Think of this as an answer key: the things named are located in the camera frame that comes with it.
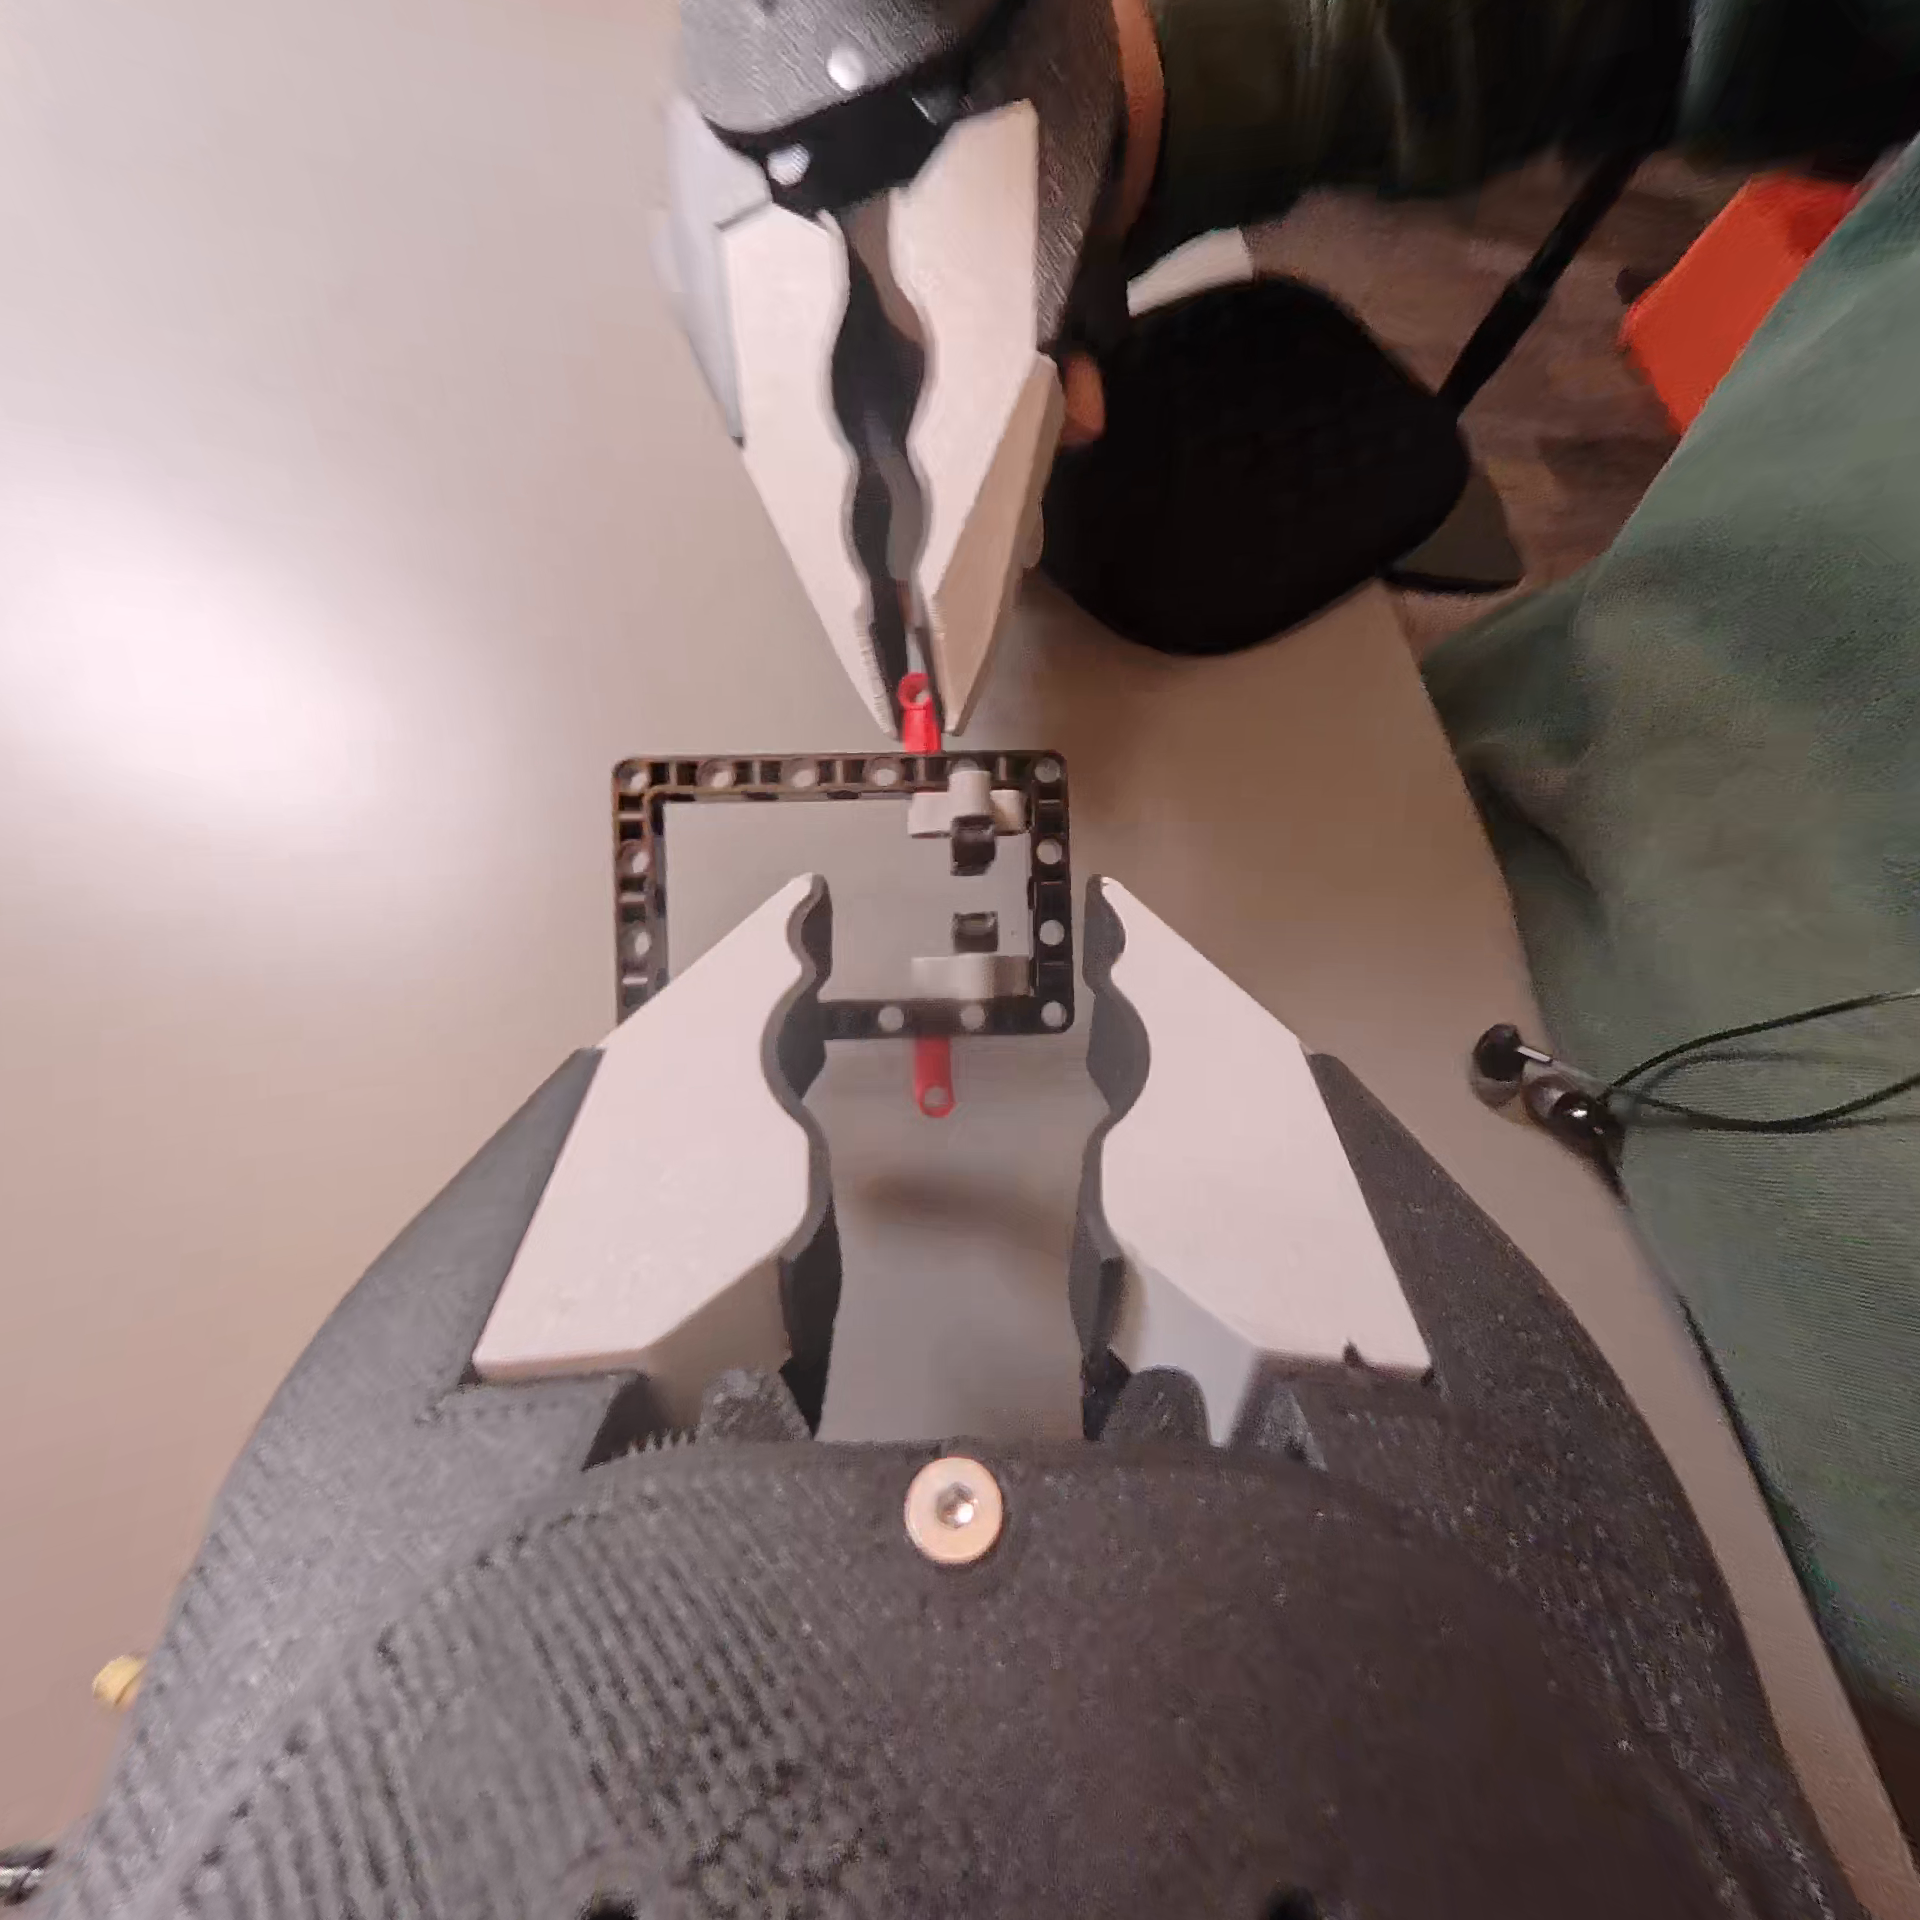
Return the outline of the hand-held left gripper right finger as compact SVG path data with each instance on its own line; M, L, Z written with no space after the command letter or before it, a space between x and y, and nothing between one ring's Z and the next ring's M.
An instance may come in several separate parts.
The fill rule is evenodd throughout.
M1228 1444L1256 1393L1431 1353L1306 1044L1115 878L1083 907L1087 1078L1070 1310L1096 1440L1131 1381L1182 1377Z

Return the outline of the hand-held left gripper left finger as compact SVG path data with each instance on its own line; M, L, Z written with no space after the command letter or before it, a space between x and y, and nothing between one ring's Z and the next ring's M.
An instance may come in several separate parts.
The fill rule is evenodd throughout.
M688 1426L732 1369L823 1420L837 1317L826 1067L831 900L804 873L621 1022L471 1366L482 1382L634 1373Z

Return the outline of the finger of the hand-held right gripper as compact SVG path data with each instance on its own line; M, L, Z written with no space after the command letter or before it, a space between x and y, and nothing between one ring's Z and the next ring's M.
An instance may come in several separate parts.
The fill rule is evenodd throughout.
M830 392L846 244L778 206L758 164L688 99L663 109L660 284L838 666L877 726L896 731L850 541L853 453Z
M892 196L896 284L923 347L908 432L923 541L919 597L946 729L965 729L1040 554L1063 386L1038 342L1040 117L971 115Z

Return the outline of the black lego frame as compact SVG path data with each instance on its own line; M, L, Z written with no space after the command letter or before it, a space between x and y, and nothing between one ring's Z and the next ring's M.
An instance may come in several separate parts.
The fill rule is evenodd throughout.
M1056 753L627 760L613 774L618 1017L770 897L823 884L802 952L827 1042L1072 1026L1072 870Z

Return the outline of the orange box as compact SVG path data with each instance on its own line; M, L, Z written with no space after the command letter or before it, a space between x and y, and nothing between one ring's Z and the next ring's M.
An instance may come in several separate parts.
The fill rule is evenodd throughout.
M1762 173L1740 185L1623 314L1619 346L1685 434L1866 184Z

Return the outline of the black wired earphones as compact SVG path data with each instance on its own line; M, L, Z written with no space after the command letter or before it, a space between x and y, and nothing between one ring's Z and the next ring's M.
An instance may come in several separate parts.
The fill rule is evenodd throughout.
M1612 1077L1586 1072L1554 1056L1547 1046L1530 1044L1514 1025L1491 1025L1470 1046L1468 1078L1484 1107L1492 1112L1520 1107L1549 1138L1597 1169L1619 1173L1628 1129L1647 1120L1696 1133L1795 1138L1879 1117L1888 1107L1916 1093L1916 1072L1826 1108L1776 1116L1707 1112L1658 1094L1652 1089L1669 1070L1730 1059L1740 1042L1776 1037L1796 1026L1907 1009L1916 1001L1918 990L1908 987L1834 998L1787 1014L1730 1025L1674 1042Z

